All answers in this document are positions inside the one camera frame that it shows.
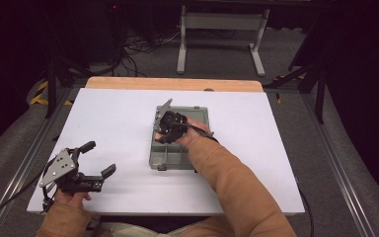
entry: white tabletop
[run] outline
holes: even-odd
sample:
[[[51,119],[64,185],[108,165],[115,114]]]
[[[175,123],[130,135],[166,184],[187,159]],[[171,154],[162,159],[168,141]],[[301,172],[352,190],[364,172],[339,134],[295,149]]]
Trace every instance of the white tabletop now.
[[[79,158],[87,176],[116,163],[116,172],[85,208],[104,215],[213,215],[222,213],[216,194],[194,171],[157,171],[149,165],[156,107],[208,107],[214,136],[248,165],[284,213],[303,203],[265,93],[81,89],[53,158],[62,148],[90,140],[97,146]],[[36,189],[28,211],[42,211]]]

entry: yellow and black tape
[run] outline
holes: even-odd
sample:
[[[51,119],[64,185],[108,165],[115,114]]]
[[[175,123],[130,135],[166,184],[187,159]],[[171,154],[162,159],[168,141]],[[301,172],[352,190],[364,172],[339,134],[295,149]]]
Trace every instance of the yellow and black tape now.
[[[33,105],[33,104],[48,105],[48,100],[40,98],[42,95],[42,92],[44,92],[47,86],[48,86],[47,79],[42,80],[41,84],[39,85],[36,91],[36,94],[34,95],[33,99],[30,101],[30,105]],[[67,100],[64,102],[64,105],[72,106],[73,103],[75,103],[74,100]]]

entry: person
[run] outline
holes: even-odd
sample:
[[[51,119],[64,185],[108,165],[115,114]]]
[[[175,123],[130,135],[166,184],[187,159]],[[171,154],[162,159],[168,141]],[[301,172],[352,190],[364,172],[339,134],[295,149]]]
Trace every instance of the person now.
[[[188,118],[188,123],[210,132],[200,121]],[[296,236],[271,194],[239,158],[192,128],[177,142],[189,150],[193,166],[217,193],[224,215],[208,217],[170,236]],[[58,191],[37,236],[83,236],[92,219],[92,213],[83,209],[83,199],[91,197],[84,193],[72,197]],[[130,233],[156,236],[143,234],[149,230],[133,232],[132,227],[126,225],[115,230],[103,226],[97,236],[131,236]]]

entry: brown sleeve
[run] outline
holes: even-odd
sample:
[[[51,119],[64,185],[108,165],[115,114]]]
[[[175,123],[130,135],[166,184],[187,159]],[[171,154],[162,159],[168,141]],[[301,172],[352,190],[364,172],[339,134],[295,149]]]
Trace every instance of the brown sleeve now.
[[[83,236],[92,213],[70,205],[55,202],[37,232],[39,237]]]
[[[236,236],[295,236],[264,185],[226,148],[201,137],[189,148],[189,158],[217,193]]]

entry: person's left arm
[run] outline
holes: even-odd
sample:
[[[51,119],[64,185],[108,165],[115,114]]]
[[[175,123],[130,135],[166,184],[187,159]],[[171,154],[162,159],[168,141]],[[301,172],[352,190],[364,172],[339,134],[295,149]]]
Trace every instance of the person's left arm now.
[[[54,204],[44,218],[37,237],[83,236],[92,219],[92,212],[84,210],[82,200],[90,200],[87,193],[74,196],[57,191]]]

